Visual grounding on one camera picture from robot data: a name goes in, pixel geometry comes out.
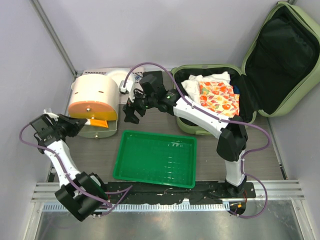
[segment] white cloth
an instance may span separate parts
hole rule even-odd
[[[200,88],[199,82],[224,82],[230,85],[230,75],[227,71],[221,74],[212,74],[210,76],[193,76],[190,75],[188,80],[183,81],[182,87],[193,101],[200,104]]]

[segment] folded clothing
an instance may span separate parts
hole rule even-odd
[[[239,95],[234,93],[230,85],[228,72],[205,77],[190,75],[181,84],[197,104],[228,117],[239,115]]]
[[[200,104],[211,111],[228,117],[239,115],[239,94],[231,85],[221,82],[199,82]]]

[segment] green suitcase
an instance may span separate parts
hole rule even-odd
[[[320,26],[300,7],[280,1],[271,10],[244,57],[241,69],[231,64],[183,65],[171,73],[181,82],[190,75],[209,76],[227,71],[240,91],[239,115],[252,123],[259,112],[283,116],[320,82]],[[183,118],[186,133],[209,135]]]

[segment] suitcase lid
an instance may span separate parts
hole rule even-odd
[[[320,38],[308,24],[315,26],[319,34],[320,27],[297,10],[304,13],[299,7],[279,2],[244,58],[243,81],[239,85],[243,84],[241,94],[247,92],[245,99],[250,99],[246,113],[259,111],[266,117],[284,115],[320,81],[318,77],[308,90],[297,91],[320,62]],[[287,101],[294,104],[284,105]]]

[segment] black base panel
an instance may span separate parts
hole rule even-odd
[[[203,205],[221,204],[221,198],[234,198],[227,192],[225,183],[218,181],[197,181],[194,188],[182,188],[142,182],[108,182],[106,188],[108,192],[116,192],[118,190],[126,189],[131,185],[132,188],[121,204],[172,205],[180,204],[184,198],[187,198],[191,205]],[[246,182],[244,189],[248,199],[256,197],[254,184],[252,182]],[[108,195],[110,202],[112,204],[117,203],[122,194],[123,193]]]

